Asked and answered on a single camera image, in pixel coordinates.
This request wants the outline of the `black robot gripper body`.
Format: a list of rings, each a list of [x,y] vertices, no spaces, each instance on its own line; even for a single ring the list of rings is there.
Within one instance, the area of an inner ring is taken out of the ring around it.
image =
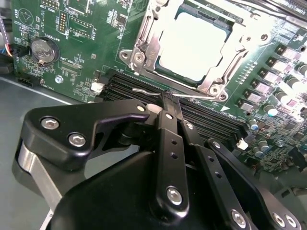
[[[213,195],[201,174],[187,168],[189,212],[165,224],[150,211],[154,154],[135,153],[73,187],[58,203],[51,230],[223,230]]]

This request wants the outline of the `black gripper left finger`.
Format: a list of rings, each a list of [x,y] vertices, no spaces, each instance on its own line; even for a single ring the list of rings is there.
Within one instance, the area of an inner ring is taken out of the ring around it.
[[[55,209],[73,187],[135,153],[154,154],[151,213],[183,218],[189,193],[181,121],[163,93],[138,100],[36,108],[24,118],[14,176]]]

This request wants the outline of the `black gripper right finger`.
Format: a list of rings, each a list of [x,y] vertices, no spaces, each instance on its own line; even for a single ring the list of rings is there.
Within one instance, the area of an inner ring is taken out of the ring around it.
[[[222,143],[203,143],[195,126],[183,119],[180,102],[171,98],[184,140],[195,153],[220,214],[222,230],[300,230],[298,219],[265,188]]]

